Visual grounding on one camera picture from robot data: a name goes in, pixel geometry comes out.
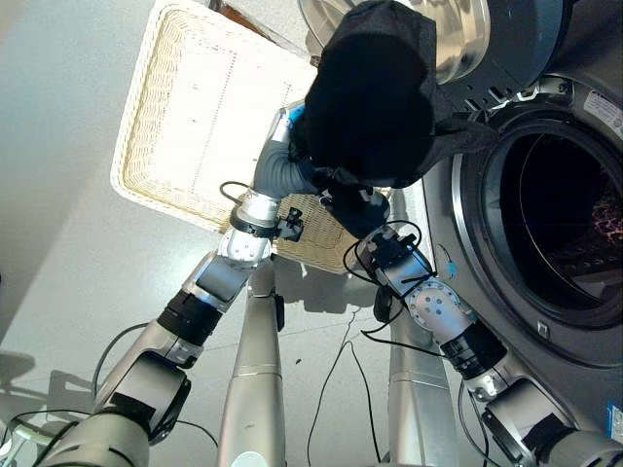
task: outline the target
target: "gray floor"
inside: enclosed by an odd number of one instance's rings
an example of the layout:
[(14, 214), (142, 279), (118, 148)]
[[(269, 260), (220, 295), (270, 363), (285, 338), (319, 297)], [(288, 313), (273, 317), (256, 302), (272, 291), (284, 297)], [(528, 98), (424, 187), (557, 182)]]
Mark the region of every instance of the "gray floor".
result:
[[(305, 26), (294, 0), (235, 3), (303, 44)], [(11, 22), (0, 23), (0, 419), (5, 421), (45, 407), (88, 410), (93, 365), (106, 343), (126, 326), (157, 315), (219, 239), (120, 198), (109, 183), (152, 0), (16, 5)], [(288, 303), (280, 346), (289, 465), (306, 464), (320, 386), (352, 313), (349, 335), (370, 380), (385, 449), (389, 349), (358, 334), (376, 324), (370, 309), (374, 290), (285, 260), (277, 260), (277, 287)], [(242, 306), (237, 300), (190, 372), (194, 389), (183, 417), (215, 435)], [(111, 361), (130, 341), (120, 342)], [(362, 381), (352, 358), (345, 357), (327, 386), (311, 445), (315, 465), (374, 461)], [(456, 382), (451, 381), (454, 390)], [(54, 417), (34, 420), (58, 427)], [(461, 465), (479, 465), (463, 441), (460, 448)], [(34, 449), (25, 449), (23, 465), (33, 458)], [(213, 465), (214, 459), (201, 432), (179, 427), (152, 450), (151, 465)]]

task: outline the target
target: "black cloth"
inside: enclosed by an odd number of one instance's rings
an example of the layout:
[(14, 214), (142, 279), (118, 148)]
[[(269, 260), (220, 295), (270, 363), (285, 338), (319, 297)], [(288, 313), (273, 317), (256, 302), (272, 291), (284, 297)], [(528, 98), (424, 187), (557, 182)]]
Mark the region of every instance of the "black cloth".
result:
[(486, 126), (450, 119), (435, 61), (432, 19), (394, 1), (345, 15), (292, 131), (291, 153), (321, 169), (316, 185), (340, 168), (359, 185), (405, 187), (439, 160), (495, 140)]

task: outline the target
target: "wire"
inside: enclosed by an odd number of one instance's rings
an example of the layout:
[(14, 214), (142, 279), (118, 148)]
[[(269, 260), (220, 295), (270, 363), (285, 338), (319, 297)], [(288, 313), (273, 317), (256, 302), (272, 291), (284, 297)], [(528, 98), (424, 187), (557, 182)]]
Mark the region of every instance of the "wire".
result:
[(405, 219), (396, 219), (395, 221), (385, 222), (386, 226), (389, 226), (391, 224), (407, 224), (408, 226), (414, 227), (416, 229), (416, 231), (418, 231), (418, 241), (416, 242), (414, 248), (418, 248), (420, 246), (420, 243), (421, 243), (421, 229), (420, 229), (420, 227), (417, 224), (415, 224), (415, 223), (413, 223), (411, 221), (407, 221)]
[(352, 356), (354, 357), (354, 360), (357, 364), (357, 367), (359, 368), (359, 373), (361, 373), (361, 377), (363, 378), (363, 382), (366, 386), (366, 394), (367, 394), (367, 398), (368, 398), (368, 414), (370, 415), (370, 429), (372, 431), (372, 441), (374, 443), (374, 450), (375, 453), (377, 455), (377, 461), (381, 462), (381, 455), (379, 453), (379, 444), (377, 442), (377, 433), (376, 430), (374, 428), (374, 418), (372, 415), (372, 399), (370, 397), (370, 387), (368, 385), (368, 379), (365, 376), (365, 373), (363, 372), (363, 368), (361, 367), (361, 363), (359, 362), (359, 359), (357, 358), (355, 352), (354, 352), (354, 347), (352, 346), (352, 341), (347, 341), (347, 336), (348, 336), (348, 332), (350, 331), (350, 327), (352, 326), (352, 322), (354, 321), (355, 315), (356, 315), (357, 311), (354, 311), (352, 314), (352, 317), (350, 319), (350, 321), (347, 324), (347, 329), (344, 332), (344, 336), (342, 337), (342, 342), (340, 343), (340, 349), (338, 350), (338, 354), (335, 357), (335, 360), (333, 362), (333, 365), (331, 365), (331, 369), (329, 370), (329, 373), (327, 374), (327, 377), (325, 378), (324, 382), (322, 383), (322, 389), (320, 389), (320, 396), (318, 397), (318, 404), (315, 408), (315, 414), (313, 415), (313, 422), (311, 423), (311, 428), (310, 428), (310, 435), (308, 436), (308, 445), (307, 445), (307, 456), (308, 456), (308, 466), (312, 467), (312, 461), (310, 459), (310, 446), (312, 444), (312, 435), (313, 435), (313, 430), (315, 428), (315, 425), (318, 421), (318, 415), (320, 414), (320, 406), (322, 405), (322, 397), (324, 396), (324, 391), (327, 387), (327, 383), (329, 382), (329, 379), (331, 378), (331, 375), (333, 375), (333, 371), (335, 370), (335, 367), (338, 364), (338, 361), (340, 360), (340, 357), (342, 356), (342, 352), (344, 352), (344, 349), (346, 348), (347, 344), (350, 343), (350, 351), (352, 352)]
[(327, 387), (329, 378), (333, 374), (333, 371), (335, 370), (335, 367), (338, 364), (338, 360), (340, 360), (340, 355), (342, 355), (342, 351), (344, 350), (344, 343), (347, 341), (347, 335), (348, 335), (348, 332), (350, 331), (350, 326), (352, 326), (352, 322), (354, 321), (355, 314), (356, 314), (356, 311), (353, 312), (352, 317), (350, 318), (350, 321), (347, 324), (347, 329), (344, 332), (344, 336), (342, 337), (342, 342), (340, 343), (340, 350), (338, 350), (338, 354), (335, 357), (333, 365), (331, 365), (331, 370), (329, 370), (329, 373), (327, 374), (327, 378), (322, 383), (322, 389), (320, 389), (320, 396), (318, 397), (318, 404), (315, 408), (315, 414), (313, 416), (313, 422), (311, 423), (311, 428), (310, 428), (310, 435), (308, 436), (307, 455), (308, 455), (308, 466), (309, 467), (312, 467), (312, 462), (310, 461), (310, 444), (312, 443), (313, 429), (315, 428), (315, 424), (318, 421), (318, 414), (320, 413), (320, 405), (322, 404), (322, 396), (324, 395), (324, 390)]
[(346, 341), (344, 346), (350, 344), (350, 352), (352, 353), (352, 357), (354, 358), (357, 367), (359, 368), (359, 373), (361, 373), (361, 377), (363, 378), (363, 383), (366, 386), (366, 396), (368, 398), (368, 415), (370, 416), (370, 430), (372, 431), (372, 442), (374, 443), (374, 451), (377, 455), (377, 461), (381, 462), (381, 454), (379, 453), (379, 443), (377, 442), (377, 432), (374, 429), (374, 416), (372, 415), (372, 398), (370, 397), (370, 386), (368, 385), (368, 379), (366, 378), (366, 374), (363, 372), (363, 368), (361, 367), (361, 363), (357, 358), (357, 354), (354, 352), (354, 345), (352, 341)]
[(60, 440), (65, 433), (67, 433), (71, 428), (73, 428), (77, 424), (78, 424), (77, 421), (70, 421), (65, 426), (63, 426), (60, 430), (58, 430), (58, 433), (55, 434), (55, 436), (52, 438), (50, 443), (37, 456), (37, 460), (35, 460), (35, 463), (32, 464), (32, 467), (37, 467), (37, 465), (39, 465), (43, 461), (43, 459), (46, 458), (46, 455), (50, 453), (50, 451), (55, 446), (55, 444), (58, 442), (58, 440)]
[(469, 444), (474, 448), (474, 450), (485, 460), (489, 462), (494, 467), (500, 467), (497, 462), (491, 460), (488, 454), (482, 452), (482, 450), (478, 447), (474, 439), (471, 437), (469, 430), (467, 429), (467, 424), (465, 423), (465, 415), (463, 414), (463, 392), (465, 390), (465, 384), (463, 380), (460, 381), (460, 386), (458, 387), (458, 399), (457, 399), (457, 412), (458, 412), (458, 420), (460, 421), (460, 427), (463, 429), (463, 433), (465, 433), (465, 437)]
[(61, 412), (65, 412), (65, 413), (79, 413), (80, 415), (91, 415), (90, 413), (87, 413), (87, 412), (74, 411), (72, 409), (51, 409), (51, 410), (48, 410), (48, 411), (32, 411), (32, 412), (18, 413), (17, 415), (15, 415), (13, 418), (11, 418), (9, 420), (9, 423), (7, 423), (7, 427), (5, 428), (4, 434), (2, 435), (2, 443), (0, 443), (0, 446), (4, 446), (5, 442), (7, 441), (7, 435), (9, 434), (9, 427), (16, 421), (21, 421), (23, 423), (22, 420), (19, 420), (23, 416), (35, 415), (35, 414), (38, 414), (38, 413), (61, 413)]
[(359, 265), (363, 267), (363, 264), (361, 263), (361, 259), (359, 258), (359, 255), (357, 254), (357, 250), (356, 250), (356, 247), (359, 245), (360, 242), (361, 242), (361, 240), (357, 240), (354, 244), (352, 244), (349, 248), (347, 248), (347, 251), (344, 252), (344, 256), (342, 257), (342, 264), (344, 265), (344, 269), (346, 269), (352, 275), (354, 275), (355, 277), (358, 277), (361, 280), (365, 280), (366, 282), (369, 282), (369, 283), (374, 284), (374, 285), (380, 285), (379, 282), (377, 282), (375, 280), (372, 280), (372, 279), (369, 279), (367, 277), (364, 277), (363, 275), (357, 274), (354, 270), (349, 268), (348, 265), (347, 265), (348, 253), (350, 253), (350, 250), (352, 250), (352, 248), (355, 248), (354, 256), (357, 259), (357, 262), (359, 263)]
[[(414, 245), (414, 248), (417, 249), (420, 246), (421, 243), (421, 239), (422, 239), (422, 235), (421, 235), (421, 229), (420, 227), (411, 222), (411, 221), (407, 221), (404, 219), (398, 219), (395, 221), (389, 221), (389, 222), (385, 222), (381, 227), (383, 226), (389, 226), (391, 224), (407, 224), (409, 226), (412, 226), (416, 229), (416, 231), (418, 231), (418, 241), (416, 242), (416, 244)], [(371, 284), (375, 284), (378, 285), (379, 287), (382, 287), (383, 284), (381, 282), (379, 282), (378, 280), (376, 280), (375, 275), (370, 272), (368, 270), (368, 268), (366, 268), (366, 266), (363, 264), (363, 262), (361, 261), (361, 258), (359, 257), (359, 253), (357, 252), (357, 247), (361, 244), (361, 240), (357, 240), (354, 244), (352, 244), (349, 248), (347, 248), (347, 251), (345, 251), (344, 256), (342, 257), (342, 264), (344, 265), (344, 269), (346, 269), (350, 274), (354, 275), (355, 277), (361, 279), (361, 280), (365, 280), (366, 282), (369, 282)], [(358, 273), (356, 273), (355, 271), (353, 271), (351, 268), (348, 267), (347, 265), (347, 256), (348, 253), (350, 252), (350, 250), (352, 250), (354, 248), (354, 256), (357, 260), (357, 263), (359, 263), (359, 265), (366, 271), (366, 273), (368, 274), (368, 276), (372, 277), (372, 278), (367, 278), (364, 277)], [(412, 287), (408, 293), (406, 295), (408, 295), (411, 291), (413, 291), (416, 287), (418, 287), (418, 285), (420, 285), (422, 282), (424, 282), (425, 280), (427, 280), (428, 278), (432, 277), (436, 275), (436, 272), (430, 270), (428, 275), (422, 276), (422, 277), (412, 277), (409, 279), (405, 279), (403, 280), (403, 283), (408, 283), (408, 282), (413, 282), (413, 281), (419, 281), (414, 287)]]
[[(478, 407), (476, 407), (476, 401), (474, 400), (474, 395), (467, 391), (467, 395), (469, 396), (469, 401), (471, 402), (471, 407), (474, 409), (474, 413), (476, 413), (476, 418), (478, 419), (478, 424), (480, 425), (480, 431), (483, 435), (483, 439), (485, 440), (485, 455), (489, 457), (489, 436), (487, 436), (487, 430), (485, 429), (485, 424), (480, 416), (480, 412), (478, 412)], [(487, 459), (483, 459), (483, 467), (487, 467), (489, 465), (489, 461)]]
[(227, 193), (225, 193), (224, 188), (227, 187), (228, 185), (238, 185), (239, 187), (244, 187), (244, 188), (249, 188), (249, 186), (246, 185), (245, 183), (242, 183), (242, 182), (234, 182), (234, 181), (230, 180), (230, 181), (227, 181), (225, 183), (221, 183), (221, 186), (218, 187), (218, 191), (221, 192), (221, 195), (223, 195), (229, 201), (232, 201), (235, 204), (242, 204), (242, 201), (240, 201), (239, 199), (234, 198), (231, 195), (228, 195)]
[(140, 323), (140, 324), (135, 324), (134, 326), (130, 326), (129, 328), (125, 328), (121, 333), (115, 336), (115, 338), (111, 340), (110, 343), (106, 346), (106, 348), (101, 354), (101, 357), (99, 357), (99, 361), (97, 362), (97, 365), (95, 366), (95, 371), (93, 372), (93, 378), (91, 380), (91, 397), (94, 402), (95, 402), (95, 397), (97, 396), (99, 372), (101, 372), (101, 367), (104, 365), (104, 362), (106, 361), (106, 357), (108, 356), (108, 353), (110, 353), (110, 350), (119, 341), (119, 339), (125, 336), (127, 333), (134, 331), (136, 329), (145, 328), (147, 327), (148, 324), (149, 323)]
[(210, 440), (212, 440), (212, 443), (214, 443), (214, 446), (218, 449), (218, 443), (216, 442), (216, 438), (214, 438), (212, 434), (209, 431), (207, 431), (206, 428), (203, 428), (201, 425), (193, 423), (192, 421), (186, 421), (186, 420), (177, 420), (175, 423), (181, 423), (183, 425), (189, 425), (189, 426), (194, 426), (195, 428), (199, 428), (203, 433), (205, 433), (209, 437)]
[(431, 350), (427, 350), (427, 349), (422, 348), (422, 347), (417, 347), (415, 345), (410, 345), (408, 343), (403, 343), (403, 342), (386, 341), (385, 339), (378, 339), (378, 338), (373, 338), (372, 336), (370, 336), (371, 334), (378, 333), (379, 331), (382, 331), (385, 327), (387, 327), (393, 320), (395, 320), (400, 315), (400, 313), (402, 313), (403, 309), (404, 309), (404, 306), (401, 307), (400, 311), (398, 311), (396, 314), (394, 314), (389, 319), (389, 321), (387, 321), (383, 326), (381, 326), (381, 327), (379, 327), (377, 329), (373, 329), (371, 331), (363, 331), (363, 330), (361, 330), (361, 334), (363, 334), (370, 341), (380, 342), (380, 343), (389, 343), (390, 345), (397, 345), (399, 347), (411, 348), (412, 350), (416, 350), (418, 352), (422, 352), (422, 353), (425, 353), (427, 355), (431, 355), (433, 357), (447, 358), (445, 355), (443, 355), (441, 353), (433, 352)]

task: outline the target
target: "washing machine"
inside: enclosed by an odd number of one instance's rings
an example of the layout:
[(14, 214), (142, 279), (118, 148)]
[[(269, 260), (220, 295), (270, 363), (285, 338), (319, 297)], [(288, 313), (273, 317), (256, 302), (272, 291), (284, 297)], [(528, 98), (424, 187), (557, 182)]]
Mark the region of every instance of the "washing machine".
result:
[[(301, 0), (311, 47), (361, 2)], [(609, 433), (623, 407), (619, 0), (414, 0), (437, 82), (499, 141), (423, 187), (446, 280), (560, 397)]]

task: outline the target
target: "laundry basket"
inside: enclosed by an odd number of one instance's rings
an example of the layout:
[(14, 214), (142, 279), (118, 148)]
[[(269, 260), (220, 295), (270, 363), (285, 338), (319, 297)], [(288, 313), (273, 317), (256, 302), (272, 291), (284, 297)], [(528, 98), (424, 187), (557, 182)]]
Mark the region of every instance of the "laundry basket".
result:
[[(123, 197), (211, 231), (229, 227), (228, 180), (250, 183), (278, 108), (301, 99), (315, 68), (192, 1), (152, 10), (128, 92), (111, 182)], [(281, 204), (303, 211), (298, 242), (277, 240), (285, 258), (343, 273), (355, 241), (315, 197)]]

